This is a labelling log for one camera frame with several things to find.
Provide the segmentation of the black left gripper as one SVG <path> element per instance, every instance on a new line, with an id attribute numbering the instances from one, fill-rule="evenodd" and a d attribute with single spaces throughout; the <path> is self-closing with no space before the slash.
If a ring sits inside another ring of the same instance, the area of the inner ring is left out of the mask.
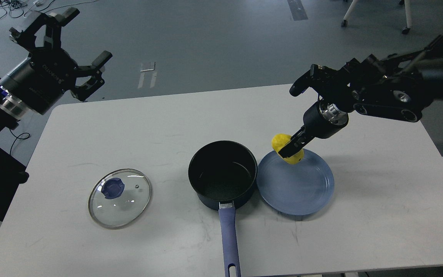
<path id="1" fill-rule="evenodd" d="M 103 51 L 91 65 L 77 66 L 76 61 L 62 50 L 62 28 L 79 14 L 74 7 L 54 15 L 32 11 L 23 25 L 9 30 L 10 40 L 30 54 L 0 79 L 0 86 L 34 112 L 48 112 L 70 87 L 72 96 L 84 102 L 105 84 L 103 68 L 113 57 L 111 52 Z M 42 28 L 45 28 L 43 46 L 38 47 L 37 32 Z M 76 80 L 85 77 L 88 80 L 76 86 Z"/>

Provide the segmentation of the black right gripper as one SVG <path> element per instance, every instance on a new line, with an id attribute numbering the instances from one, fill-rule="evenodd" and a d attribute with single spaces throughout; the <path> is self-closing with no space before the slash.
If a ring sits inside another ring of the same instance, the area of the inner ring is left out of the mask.
<path id="1" fill-rule="evenodd" d="M 345 128 L 348 123 L 348 113 L 341 112 L 329 102 L 316 101 L 304 113 L 302 127 L 290 141 L 281 145 L 278 154 L 283 159 L 303 159 L 303 147 L 311 142 L 313 137 L 327 139 Z"/>

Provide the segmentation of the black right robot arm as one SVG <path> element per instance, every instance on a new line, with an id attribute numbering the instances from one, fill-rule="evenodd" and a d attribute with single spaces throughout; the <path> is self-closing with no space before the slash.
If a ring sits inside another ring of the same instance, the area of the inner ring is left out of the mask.
<path id="1" fill-rule="evenodd" d="M 349 114 L 418 122 L 434 100 L 443 100 L 443 35 L 424 49 L 379 59 L 353 58 L 338 69 L 311 65 L 291 86 L 296 97 L 314 89 L 319 99 L 304 113 L 303 126 L 277 153 L 296 155 L 315 138 L 327 139 L 345 128 Z"/>

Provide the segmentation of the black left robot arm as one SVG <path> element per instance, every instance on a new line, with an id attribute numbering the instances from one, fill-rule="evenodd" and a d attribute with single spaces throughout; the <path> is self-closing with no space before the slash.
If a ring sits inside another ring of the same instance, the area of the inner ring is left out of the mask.
<path id="1" fill-rule="evenodd" d="M 0 132 L 14 130 L 29 112 L 46 114 L 64 95 L 84 102 L 105 83 L 102 74 L 112 53 L 102 52 L 91 65 L 78 65 L 62 48 L 62 28 L 79 14 L 69 7 L 61 14 L 33 11 L 23 26 L 10 29 L 10 39 L 28 56 L 0 78 Z M 0 148 L 0 181 L 24 184 L 26 167 Z"/>

